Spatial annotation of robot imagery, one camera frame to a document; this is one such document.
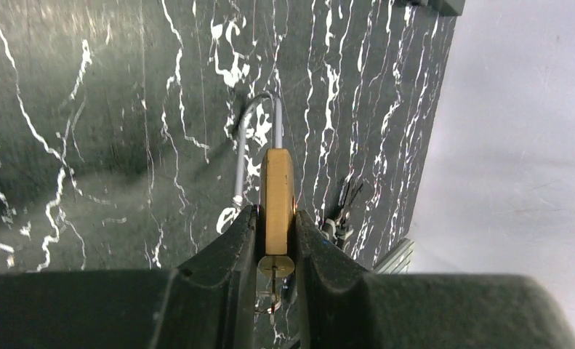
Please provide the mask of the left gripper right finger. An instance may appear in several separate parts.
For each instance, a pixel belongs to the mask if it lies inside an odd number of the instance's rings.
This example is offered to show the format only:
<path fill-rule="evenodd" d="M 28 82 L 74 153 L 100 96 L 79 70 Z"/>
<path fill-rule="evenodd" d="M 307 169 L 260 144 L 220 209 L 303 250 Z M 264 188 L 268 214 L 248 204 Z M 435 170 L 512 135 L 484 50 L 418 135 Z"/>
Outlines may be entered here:
<path fill-rule="evenodd" d="M 511 274 L 378 274 L 294 218 L 303 348 L 575 348 L 536 280 Z"/>

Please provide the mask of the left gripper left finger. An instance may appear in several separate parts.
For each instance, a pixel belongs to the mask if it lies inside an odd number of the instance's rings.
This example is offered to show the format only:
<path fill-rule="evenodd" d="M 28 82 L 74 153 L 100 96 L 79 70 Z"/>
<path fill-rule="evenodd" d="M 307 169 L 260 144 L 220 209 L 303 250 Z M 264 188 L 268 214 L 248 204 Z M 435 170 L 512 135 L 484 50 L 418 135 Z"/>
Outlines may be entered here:
<path fill-rule="evenodd" d="M 173 269 L 0 275 L 0 348 L 251 348 L 258 209 Z"/>

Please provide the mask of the small silver key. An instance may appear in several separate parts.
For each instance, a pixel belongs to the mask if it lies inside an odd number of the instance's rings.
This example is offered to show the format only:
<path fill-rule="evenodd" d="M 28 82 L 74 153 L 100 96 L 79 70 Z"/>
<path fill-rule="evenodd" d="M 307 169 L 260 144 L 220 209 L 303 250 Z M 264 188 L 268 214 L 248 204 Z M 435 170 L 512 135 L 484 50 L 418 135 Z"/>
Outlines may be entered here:
<path fill-rule="evenodd" d="M 270 288 L 268 290 L 256 291 L 258 298 L 269 298 L 270 305 L 266 308 L 255 307 L 254 311 L 257 315 L 268 315 L 271 325 L 276 324 L 276 313 L 282 306 L 282 299 L 280 297 L 279 285 L 277 278 L 272 278 L 270 281 Z"/>

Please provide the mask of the large brass padlock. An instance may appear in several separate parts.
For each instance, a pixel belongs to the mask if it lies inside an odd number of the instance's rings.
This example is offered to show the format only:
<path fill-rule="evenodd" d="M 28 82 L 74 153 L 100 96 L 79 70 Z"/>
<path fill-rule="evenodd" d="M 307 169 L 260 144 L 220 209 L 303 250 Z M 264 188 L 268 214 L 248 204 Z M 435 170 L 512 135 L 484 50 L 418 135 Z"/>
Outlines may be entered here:
<path fill-rule="evenodd" d="M 236 183 L 233 203 L 242 205 L 245 177 L 246 129 L 250 116 L 263 101 L 272 103 L 272 146 L 262 160 L 260 188 L 260 217 L 263 252 L 259 258 L 260 273 L 269 278 L 284 278 L 294 272 L 295 262 L 289 256 L 289 236 L 297 211 L 294 196 L 294 166 L 290 152 L 283 146 L 283 103 L 281 98 L 269 91 L 254 96 L 247 103 L 241 125 L 238 127 L 238 151 Z"/>

